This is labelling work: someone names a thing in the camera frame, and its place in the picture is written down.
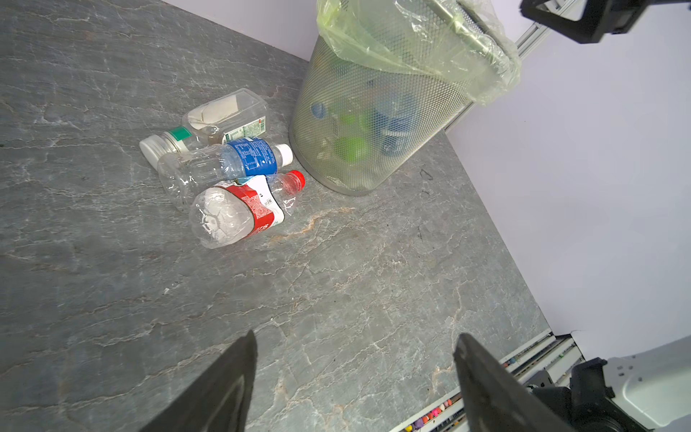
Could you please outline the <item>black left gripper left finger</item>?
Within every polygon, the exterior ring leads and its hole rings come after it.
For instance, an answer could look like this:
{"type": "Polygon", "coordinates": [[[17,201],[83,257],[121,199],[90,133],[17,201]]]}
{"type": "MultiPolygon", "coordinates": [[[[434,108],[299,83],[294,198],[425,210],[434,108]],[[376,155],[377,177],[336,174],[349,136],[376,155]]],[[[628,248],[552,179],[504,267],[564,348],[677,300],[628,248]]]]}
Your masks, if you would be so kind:
{"type": "Polygon", "coordinates": [[[237,339],[144,431],[243,431],[257,372],[253,331],[237,339]]]}

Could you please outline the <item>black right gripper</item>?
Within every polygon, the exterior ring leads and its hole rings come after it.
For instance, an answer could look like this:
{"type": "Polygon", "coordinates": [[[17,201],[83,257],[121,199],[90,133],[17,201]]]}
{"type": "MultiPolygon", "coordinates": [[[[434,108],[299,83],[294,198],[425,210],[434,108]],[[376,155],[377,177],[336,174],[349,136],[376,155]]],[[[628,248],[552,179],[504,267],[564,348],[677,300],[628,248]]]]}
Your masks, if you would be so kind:
{"type": "Polygon", "coordinates": [[[626,34],[648,8],[647,1],[591,0],[586,1],[579,20],[554,14],[546,1],[523,1],[522,16],[579,44],[599,43],[607,34],[626,34]]]}

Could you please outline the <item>red label clear bottle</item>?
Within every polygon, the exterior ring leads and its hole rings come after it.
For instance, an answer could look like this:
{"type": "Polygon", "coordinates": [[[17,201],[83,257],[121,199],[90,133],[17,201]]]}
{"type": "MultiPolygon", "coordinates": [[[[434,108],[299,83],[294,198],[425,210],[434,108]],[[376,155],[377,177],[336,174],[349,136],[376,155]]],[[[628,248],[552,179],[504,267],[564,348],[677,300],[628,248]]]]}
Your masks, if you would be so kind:
{"type": "Polygon", "coordinates": [[[189,221],[205,248],[222,248],[268,230],[292,214],[306,185],[298,170],[243,177],[207,188],[194,199],[189,221]]]}

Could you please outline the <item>green lined mesh waste bin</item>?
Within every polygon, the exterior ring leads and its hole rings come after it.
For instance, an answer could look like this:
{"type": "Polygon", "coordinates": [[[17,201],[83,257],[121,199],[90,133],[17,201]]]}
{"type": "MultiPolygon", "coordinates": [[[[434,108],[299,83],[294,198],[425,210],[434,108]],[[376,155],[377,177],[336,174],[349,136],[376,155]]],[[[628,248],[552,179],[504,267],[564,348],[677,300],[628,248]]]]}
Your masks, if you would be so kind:
{"type": "Polygon", "coordinates": [[[320,1],[319,37],[290,126],[302,166],[372,192],[470,104],[519,82],[516,45],[489,1],[320,1]]]}

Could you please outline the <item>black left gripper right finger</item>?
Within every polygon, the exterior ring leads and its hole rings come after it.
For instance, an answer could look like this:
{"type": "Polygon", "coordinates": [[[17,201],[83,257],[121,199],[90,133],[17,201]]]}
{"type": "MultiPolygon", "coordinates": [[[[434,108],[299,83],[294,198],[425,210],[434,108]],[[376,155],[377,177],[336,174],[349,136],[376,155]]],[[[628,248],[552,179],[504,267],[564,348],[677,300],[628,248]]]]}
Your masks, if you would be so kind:
{"type": "Polygon", "coordinates": [[[453,358],[471,431],[572,430],[518,383],[472,335],[459,336],[453,358]]]}

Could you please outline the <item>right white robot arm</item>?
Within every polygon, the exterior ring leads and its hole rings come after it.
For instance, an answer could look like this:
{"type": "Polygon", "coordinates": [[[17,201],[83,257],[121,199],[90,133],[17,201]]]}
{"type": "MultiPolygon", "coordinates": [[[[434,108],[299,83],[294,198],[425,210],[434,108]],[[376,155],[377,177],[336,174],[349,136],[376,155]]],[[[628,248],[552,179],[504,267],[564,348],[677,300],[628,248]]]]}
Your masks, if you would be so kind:
{"type": "MultiPolygon", "coordinates": [[[[522,16],[580,44],[629,32],[650,1],[588,1],[579,20],[524,1],[522,16]]],[[[536,388],[534,396],[579,431],[653,431],[690,413],[690,339],[572,368],[570,389],[536,388]]]]}

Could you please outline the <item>blue label bottle back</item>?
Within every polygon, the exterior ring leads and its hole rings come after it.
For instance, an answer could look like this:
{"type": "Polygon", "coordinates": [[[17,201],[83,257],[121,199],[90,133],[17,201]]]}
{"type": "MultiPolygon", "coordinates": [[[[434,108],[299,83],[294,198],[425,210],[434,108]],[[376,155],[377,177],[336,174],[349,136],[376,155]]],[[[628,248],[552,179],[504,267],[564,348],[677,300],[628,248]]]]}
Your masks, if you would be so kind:
{"type": "Polygon", "coordinates": [[[198,194],[219,182],[273,176],[291,163],[289,145],[242,138],[184,154],[168,153],[158,162],[158,176],[172,205],[186,212],[198,194]]]}

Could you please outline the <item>clear square bottle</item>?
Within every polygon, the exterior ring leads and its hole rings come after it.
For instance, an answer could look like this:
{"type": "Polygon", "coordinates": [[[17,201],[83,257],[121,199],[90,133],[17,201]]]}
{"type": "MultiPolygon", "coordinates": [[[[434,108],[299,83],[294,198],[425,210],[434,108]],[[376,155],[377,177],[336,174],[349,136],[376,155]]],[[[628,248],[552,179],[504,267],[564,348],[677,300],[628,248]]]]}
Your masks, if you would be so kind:
{"type": "Polygon", "coordinates": [[[201,104],[185,114],[179,126],[140,141],[140,150],[152,167],[165,154],[185,154],[230,140],[254,138],[266,132],[267,104],[241,88],[201,104]]]}

